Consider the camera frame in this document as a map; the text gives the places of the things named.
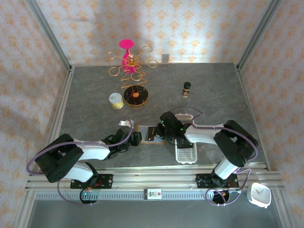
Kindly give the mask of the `white label tag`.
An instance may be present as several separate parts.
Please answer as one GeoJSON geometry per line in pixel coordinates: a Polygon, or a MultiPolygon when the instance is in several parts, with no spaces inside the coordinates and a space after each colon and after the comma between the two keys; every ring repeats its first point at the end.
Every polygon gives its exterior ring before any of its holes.
{"type": "Polygon", "coordinates": [[[160,188],[144,189],[144,200],[148,200],[148,201],[162,200],[162,189],[160,188]]]}

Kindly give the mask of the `yellow white tin can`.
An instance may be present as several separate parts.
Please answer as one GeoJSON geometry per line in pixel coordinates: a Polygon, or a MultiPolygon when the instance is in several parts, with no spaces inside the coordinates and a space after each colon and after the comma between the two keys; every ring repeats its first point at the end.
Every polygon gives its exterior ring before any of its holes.
{"type": "Polygon", "coordinates": [[[120,93],[112,93],[109,96],[109,102],[113,109],[121,109],[124,105],[123,97],[120,93]]]}

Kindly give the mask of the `black credit card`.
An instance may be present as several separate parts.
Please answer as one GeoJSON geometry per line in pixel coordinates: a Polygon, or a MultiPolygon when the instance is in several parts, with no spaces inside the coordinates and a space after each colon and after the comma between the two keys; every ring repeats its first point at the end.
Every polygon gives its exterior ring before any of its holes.
{"type": "Polygon", "coordinates": [[[148,127],[147,141],[152,142],[156,136],[157,130],[156,126],[148,127]]]}

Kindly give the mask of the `white slotted plastic basket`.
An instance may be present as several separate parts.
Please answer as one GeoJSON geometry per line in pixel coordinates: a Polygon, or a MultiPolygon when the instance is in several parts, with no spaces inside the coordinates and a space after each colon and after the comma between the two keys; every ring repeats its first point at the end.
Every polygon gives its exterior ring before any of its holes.
{"type": "Polygon", "coordinates": [[[197,162],[198,156],[197,156],[196,143],[190,143],[186,140],[183,141],[181,139],[175,139],[174,144],[175,144],[175,158],[178,163],[194,164],[197,162]]]}

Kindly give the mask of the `white alarm clock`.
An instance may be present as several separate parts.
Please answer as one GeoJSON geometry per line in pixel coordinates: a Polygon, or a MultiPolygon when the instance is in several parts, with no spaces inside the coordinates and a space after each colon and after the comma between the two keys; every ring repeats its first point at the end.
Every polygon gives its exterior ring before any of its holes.
{"type": "Polygon", "coordinates": [[[263,184],[254,182],[247,189],[247,199],[250,203],[266,209],[271,204],[271,190],[263,184]]]}

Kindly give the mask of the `pink wine glass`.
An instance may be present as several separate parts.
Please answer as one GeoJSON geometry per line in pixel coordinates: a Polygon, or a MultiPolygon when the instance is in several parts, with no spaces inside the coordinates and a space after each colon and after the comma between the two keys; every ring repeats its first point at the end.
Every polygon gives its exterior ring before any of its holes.
{"type": "Polygon", "coordinates": [[[132,74],[137,69],[136,58],[131,54],[130,49],[134,46],[134,43],[130,39],[123,39],[119,42],[119,47],[126,52],[122,58],[122,67],[124,72],[132,74]]]}

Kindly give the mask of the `aluminium table side rail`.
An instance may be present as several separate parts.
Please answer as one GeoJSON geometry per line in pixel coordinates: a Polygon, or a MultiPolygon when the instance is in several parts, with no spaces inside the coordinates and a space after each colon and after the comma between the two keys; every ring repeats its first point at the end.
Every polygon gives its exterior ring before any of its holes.
{"type": "Polygon", "coordinates": [[[251,105],[251,102],[249,100],[249,95],[247,93],[247,89],[246,89],[246,86],[245,86],[245,83],[244,83],[244,80],[243,80],[243,77],[242,77],[242,72],[237,66],[236,66],[236,71],[237,71],[237,76],[239,78],[241,87],[243,89],[243,93],[244,93],[244,96],[245,96],[245,99],[246,99],[246,102],[247,102],[247,105],[248,105],[248,108],[249,108],[251,118],[254,122],[254,128],[256,130],[257,141],[258,141],[258,157],[261,157],[261,158],[263,157],[263,162],[259,162],[259,163],[263,163],[266,167],[266,170],[271,171],[270,166],[269,166],[269,162],[268,162],[268,158],[267,158],[267,154],[265,153],[265,150],[264,150],[265,147],[264,147],[264,143],[262,141],[261,133],[260,133],[260,130],[258,128],[258,125],[257,125],[257,122],[256,122],[256,117],[255,117],[255,114],[253,112],[252,105],[251,105]]]}
{"type": "Polygon", "coordinates": [[[73,74],[74,74],[75,67],[72,66],[70,70],[68,70],[66,78],[64,80],[63,86],[61,88],[61,93],[59,96],[59,100],[57,102],[55,114],[52,119],[52,124],[50,128],[50,132],[48,134],[48,138],[46,141],[46,144],[44,147],[48,146],[50,143],[52,143],[60,133],[64,113],[65,113],[65,108],[67,104],[67,99],[73,79],[73,74]]]}

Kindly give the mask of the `orange leather card holder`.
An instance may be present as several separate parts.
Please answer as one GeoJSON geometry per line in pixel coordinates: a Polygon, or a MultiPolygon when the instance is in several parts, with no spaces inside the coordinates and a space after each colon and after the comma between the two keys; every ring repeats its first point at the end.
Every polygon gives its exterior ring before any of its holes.
{"type": "Polygon", "coordinates": [[[157,138],[156,136],[154,138],[154,141],[152,141],[152,142],[147,141],[148,127],[150,127],[150,126],[137,125],[136,131],[142,133],[141,143],[143,143],[143,144],[159,144],[159,145],[165,144],[165,140],[157,138]]]}

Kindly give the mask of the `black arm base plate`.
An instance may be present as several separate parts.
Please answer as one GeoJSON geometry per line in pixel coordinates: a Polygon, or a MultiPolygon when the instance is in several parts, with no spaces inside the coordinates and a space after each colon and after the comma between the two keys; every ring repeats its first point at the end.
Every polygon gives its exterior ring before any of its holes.
{"type": "Polygon", "coordinates": [[[113,183],[112,174],[95,173],[88,181],[80,182],[72,180],[70,184],[71,189],[111,189],[113,183]]]}
{"type": "Polygon", "coordinates": [[[238,178],[236,174],[230,174],[227,179],[221,179],[214,173],[199,173],[196,174],[195,181],[199,189],[239,188],[238,178]]]}

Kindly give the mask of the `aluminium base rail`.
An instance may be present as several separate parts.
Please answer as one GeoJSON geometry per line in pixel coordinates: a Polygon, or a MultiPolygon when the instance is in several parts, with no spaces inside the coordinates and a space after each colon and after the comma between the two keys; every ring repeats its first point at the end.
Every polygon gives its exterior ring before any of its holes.
{"type": "MultiPolygon", "coordinates": [[[[113,190],[142,190],[160,187],[163,190],[197,190],[199,173],[211,173],[212,166],[170,166],[143,168],[99,169],[101,174],[113,175],[113,190]]],[[[249,165],[252,170],[246,185],[258,182],[270,189],[284,189],[283,178],[277,171],[268,171],[264,165],[249,165]]]]}

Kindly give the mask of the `aluminium frame post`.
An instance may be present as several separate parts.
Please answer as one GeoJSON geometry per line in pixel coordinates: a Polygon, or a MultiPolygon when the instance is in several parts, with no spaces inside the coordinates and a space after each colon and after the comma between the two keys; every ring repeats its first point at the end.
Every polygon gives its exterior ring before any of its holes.
{"type": "Polygon", "coordinates": [[[39,4],[37,3],[36,0],[25,0],[25,2],[28,4],[29,8],[31,9],[32,13],[36,17],[40,27],[46,34],[49,42],[51,43],[54,51],[58,55],[61,63],[64,65],[66,70],[70,71],[72,66],[69,63],[64,51],[62,50],[54,32],[52,31],[51,26],[49,25],[46,17],[44,16],[39,4]]]}
{"type": "Polygon", "coordinates": [[[265,32],[268,24],[270,23],[272,17],[276,13],[276,10],[280,6],[281,2],[282,0],[271,0],[249,44],[247,45],[243,55],[241,56],[240,61],[236,64],[236,69],[238,72],[240,72],[242,68],[245,66],[246,62],[248,61],[249,57],[254,51],[256,45],[261,39],[263,33],[265,32]]]}

